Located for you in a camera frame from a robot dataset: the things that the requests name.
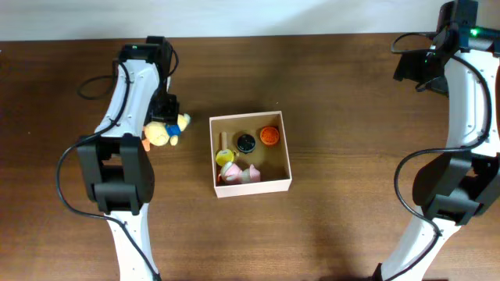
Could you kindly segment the yellow plush duck toy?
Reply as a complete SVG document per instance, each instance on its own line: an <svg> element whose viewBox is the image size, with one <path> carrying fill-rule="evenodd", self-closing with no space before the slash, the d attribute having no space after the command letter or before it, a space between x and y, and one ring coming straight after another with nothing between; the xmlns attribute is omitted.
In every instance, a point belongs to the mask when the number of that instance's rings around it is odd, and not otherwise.
<svg viewBox="0 0 500 281"><path fill-rule="evenodd" d="M191 117L187 114L179 114L177 123L167 125L166 123L151 121L143 127L144 139L141 141L146 151L150 151L151 146L163 146L170 144L176 146L180 135L185 131L191 122Z"/></svg>

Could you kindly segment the yellow wooden rattle drum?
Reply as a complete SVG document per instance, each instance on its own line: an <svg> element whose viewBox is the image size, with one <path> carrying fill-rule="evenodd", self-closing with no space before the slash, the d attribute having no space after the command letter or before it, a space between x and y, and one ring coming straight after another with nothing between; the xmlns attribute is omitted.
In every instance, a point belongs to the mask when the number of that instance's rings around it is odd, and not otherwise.
<svg viewBox="0 0 500 281"><path fill-rule="evenodd" d="M220 145L221 149L216 153L216 164L218 166L225 166L228 162L233 162L239 157L239 153L234 150L230 150L228 147L227 133L222 132L220 134Z"/></svg>

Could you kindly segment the black round puck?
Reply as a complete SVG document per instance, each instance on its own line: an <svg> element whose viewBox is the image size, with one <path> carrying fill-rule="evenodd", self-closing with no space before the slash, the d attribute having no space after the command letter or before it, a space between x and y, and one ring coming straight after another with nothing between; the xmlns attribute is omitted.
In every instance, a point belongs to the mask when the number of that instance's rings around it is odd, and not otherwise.
<svg viewBox="0 0 500 281"><path fill-rule="evenodd" d="M255 150L256 141L255 138L250 134L242 134L237 138L237 149L244 153L249 154Z"/></svg>

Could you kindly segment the pink white bunny figurine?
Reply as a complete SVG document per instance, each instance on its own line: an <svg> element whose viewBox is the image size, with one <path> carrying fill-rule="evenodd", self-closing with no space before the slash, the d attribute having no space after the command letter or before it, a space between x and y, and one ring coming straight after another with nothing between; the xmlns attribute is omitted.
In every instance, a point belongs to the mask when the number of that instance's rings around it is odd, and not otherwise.
<svg viewBox="0 0 500 281"><path fill-rule="evenodd" d="M261 173L254 165L241 169L235 162L227 162L220 170L217 180L227 185L258 183L261 181Z"/></svg>

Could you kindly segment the orange round puck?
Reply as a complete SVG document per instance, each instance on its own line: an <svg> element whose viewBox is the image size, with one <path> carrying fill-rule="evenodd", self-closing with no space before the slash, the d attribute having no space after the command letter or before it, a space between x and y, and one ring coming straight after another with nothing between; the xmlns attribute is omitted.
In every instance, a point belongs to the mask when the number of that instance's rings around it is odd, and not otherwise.
<svg viewBox="0 0 500 281"><path fill-rule="evenodd" d="M265 126L260 130L259 139L266 146L274 146L280 140L280 132L274 126Z"/></svg>

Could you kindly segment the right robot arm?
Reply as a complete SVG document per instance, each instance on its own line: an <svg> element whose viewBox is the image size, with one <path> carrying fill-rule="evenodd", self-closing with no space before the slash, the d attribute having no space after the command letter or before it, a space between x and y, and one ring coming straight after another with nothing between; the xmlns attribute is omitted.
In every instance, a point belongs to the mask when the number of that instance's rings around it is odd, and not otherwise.
<svg viewBox="0 0 500 281"><path fill-rule="evenodd" d="M395 194L412 219L374 280L421 280L445 242L499 197L499 32L477 25L478 8L476 1L446 2L436 30L424 35L428 49L391 48L401 57L395 80L448 98L448 137L444 148L399 162Z"/></svg>

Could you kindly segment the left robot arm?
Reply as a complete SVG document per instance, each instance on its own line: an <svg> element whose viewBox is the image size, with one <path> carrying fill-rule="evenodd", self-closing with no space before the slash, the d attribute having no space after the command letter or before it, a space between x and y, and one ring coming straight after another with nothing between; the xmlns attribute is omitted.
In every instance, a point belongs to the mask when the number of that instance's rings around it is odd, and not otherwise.
<svg viewBox="0 0 500 281"><path fill-rule="evenodd" d="M142 143L151 122L173 125L179 103L168 91L178 56L165 37L126 44L113 63L114 90L108 110L77 150L96 219L109 224L121 280L159 280L148 233L148 207L155 188L152 164Z"/></svg>

